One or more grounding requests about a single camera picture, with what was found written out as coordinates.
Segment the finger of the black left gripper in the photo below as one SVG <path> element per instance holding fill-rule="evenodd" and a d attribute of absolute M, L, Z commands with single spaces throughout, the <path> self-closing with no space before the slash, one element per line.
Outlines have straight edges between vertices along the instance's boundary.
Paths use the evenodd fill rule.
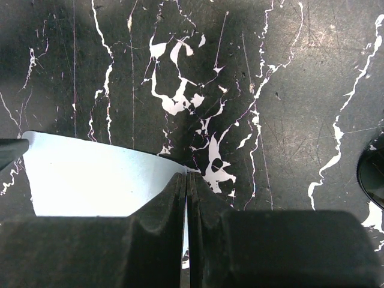
<path fill-rule="evenodd" d="M 0 140 L 0 171 L 18 160 L 29 148 L 28 139 Z"/>

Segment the light blue cleaning cloth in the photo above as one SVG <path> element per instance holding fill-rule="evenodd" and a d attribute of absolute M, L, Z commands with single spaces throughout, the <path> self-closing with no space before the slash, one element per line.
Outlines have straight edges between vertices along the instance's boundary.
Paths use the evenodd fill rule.
<path fill-rule="evenodd" d="M 187 169 L 166 158 L 72 137 L 26 131 L 23 155 L 38 217 L 127 217 Z"/>

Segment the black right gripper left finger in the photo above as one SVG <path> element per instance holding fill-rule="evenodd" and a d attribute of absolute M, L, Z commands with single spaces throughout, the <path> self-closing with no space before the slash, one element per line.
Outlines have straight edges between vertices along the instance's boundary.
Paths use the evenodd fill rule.
<path fill-rule="evenodd" d="M 2 287 L 178 287 L 186 177 L 129 217 L 34 217 L 1 226 Z"/>

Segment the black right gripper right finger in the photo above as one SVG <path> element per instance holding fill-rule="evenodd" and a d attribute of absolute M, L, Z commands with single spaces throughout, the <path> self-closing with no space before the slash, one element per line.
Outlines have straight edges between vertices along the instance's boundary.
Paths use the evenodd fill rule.
<path fill-rule="evenodd" d="M 187 175 L 191 287 L 379 287 L 380 260 L 344 211 L 238 211 Z"/>

